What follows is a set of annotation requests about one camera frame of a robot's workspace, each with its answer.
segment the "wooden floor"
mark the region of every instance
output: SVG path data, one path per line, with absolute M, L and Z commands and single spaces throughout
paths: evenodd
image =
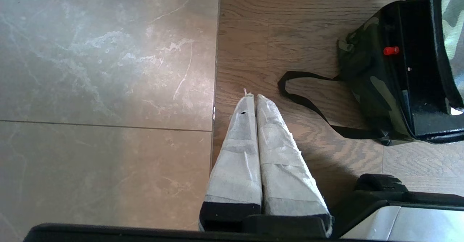
M 336 75 L 337 38 L 393 1 L 221 0 L 213 162 L 246 88 L 276 103 L 329 206 L 363 173 L 393 174 L 410 190 L 464 196 L 464 143 L 383 147 L 345 139 L 277 91 L 286 70 Z M 331 123 L 364 127 L 358 104 L 342 83 L 298 79 L 287 87 L 313 100 Z

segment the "camouflage bag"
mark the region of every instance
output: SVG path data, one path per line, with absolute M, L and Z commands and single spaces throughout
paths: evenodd
M 281 94 L 316 113 L 307 98 L 285 89 L 288 80 L 310 77 L 345 82 L 371 130 L 330 125 L 345 138 L 409 141 L 464 140 L 464 0 L 405 0 L 384 6 L 337 42 L 335 78 L 289 71 Z

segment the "red button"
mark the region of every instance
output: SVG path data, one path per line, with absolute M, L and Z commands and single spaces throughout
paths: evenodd
M 388 55 L 395 55 L 395 54 L 398 54 L 399 53 L 399 47 L 398 46 L 394 46 L 394 47 L 385 47 L 383 49 L 383 54 L 385 56 L 388 56 Z

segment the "bag strap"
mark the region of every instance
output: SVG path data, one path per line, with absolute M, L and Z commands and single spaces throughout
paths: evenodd
M 312 103 L 312 101 L 308 100 L 305 97 L 302 97 L 300 95 L 296 95 L 293 93 L 289 93 L 285 89 L 285 84 L 287 81 L 296 79 L 296 78 L 316 78 L 316 79 L 321 79 L 321 80 L 326 80 L 326 81 L 335 81 L 339 82 L 342 81 L 340 75 L 337 75 L 334 78 L 328 78 L 328 77 L 323 77 L 321 75 L 317 75 L 315 73 L 311 72 L 306 72 L 306 71 L 288 71 L 286 72 L 282 78 L 279 80 L 277 83 L 279 91 L 282 95 L 285 97 L 289 98 L 291 101 L 303 105 L 306 108 L 309 108 L 316 113 L 319 114 L 328 124 L 330 127 L 333 128 L 338 134 L 342 135 L 344 138 L 350 138 L 350 139 L 376 139 L 376 138 L 381 138 L 383 137 L 383 134 L 380 131 L 372 131 L 372 130 L 360 130 L 359 128 L 348 128 L 348 127 L 342 127 L 342 126 L 334 126 L 331 125 L 327 118 L 325 118 L 324 114 Z

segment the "marble tile floor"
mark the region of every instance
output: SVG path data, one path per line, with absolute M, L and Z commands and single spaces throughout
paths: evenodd
M 0 240 L 197 229 L 219 0 L 0 1 Z

